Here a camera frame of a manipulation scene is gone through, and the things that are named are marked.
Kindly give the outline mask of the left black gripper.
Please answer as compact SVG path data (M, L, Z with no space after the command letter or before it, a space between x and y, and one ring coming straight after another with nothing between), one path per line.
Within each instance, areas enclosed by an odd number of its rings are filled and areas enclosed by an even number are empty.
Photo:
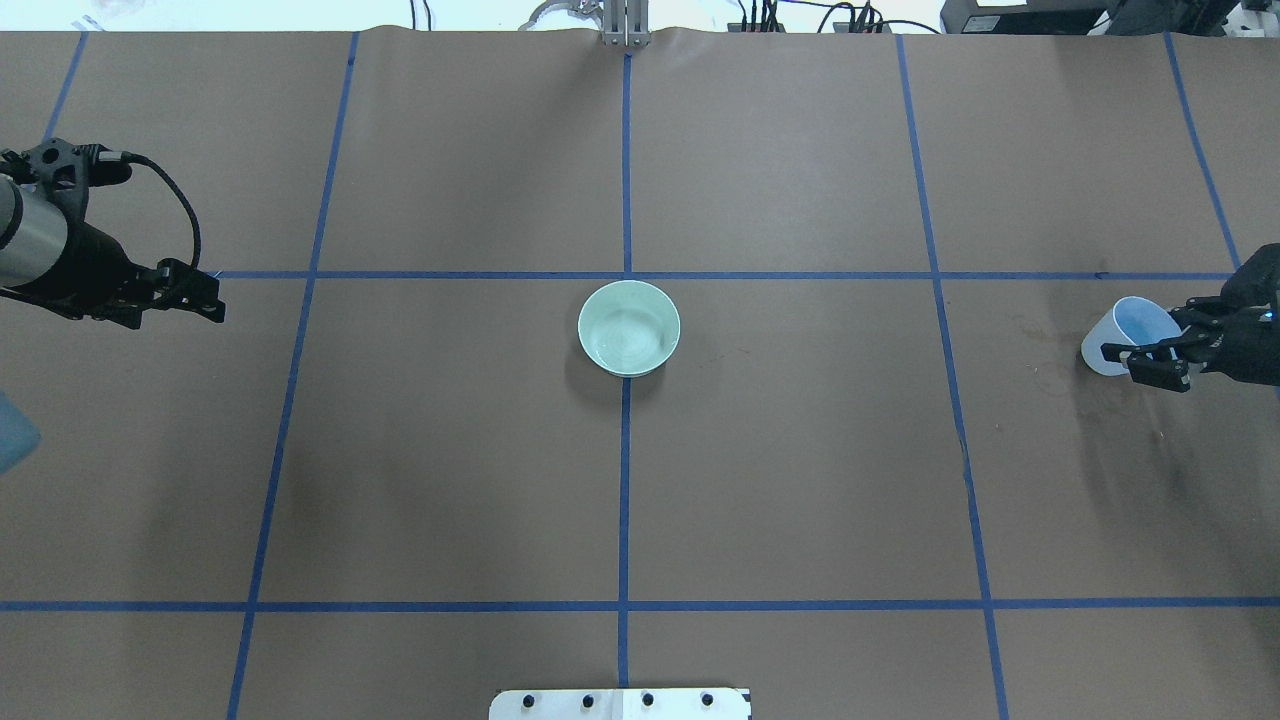
M178 259L141 266L109 234L74 224L52 266L29 283L29 297L68 319L141 328L146 311L180 311L223 323L219 279Z

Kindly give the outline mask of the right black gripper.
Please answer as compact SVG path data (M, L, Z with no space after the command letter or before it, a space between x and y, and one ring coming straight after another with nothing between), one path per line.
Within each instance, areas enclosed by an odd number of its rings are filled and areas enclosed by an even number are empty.
M1119 363L1140 386L1185 393L1193 365L1231 380L1279 386L1279 245L1266 243L1222 284L1219 299L1188 299L1170 307L1180 328L1222 331L1216 354L1210 334L1184 334L1149 345L1102 343L1105 361Z

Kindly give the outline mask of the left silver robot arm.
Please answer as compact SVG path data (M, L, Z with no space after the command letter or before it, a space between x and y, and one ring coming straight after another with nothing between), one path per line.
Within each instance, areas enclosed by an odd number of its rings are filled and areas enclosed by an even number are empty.
M52 197L3 179L3 297L69 320L137 331L146 311L179 310L223 323L216 278L175 258L133 263L119 241L68 217Z

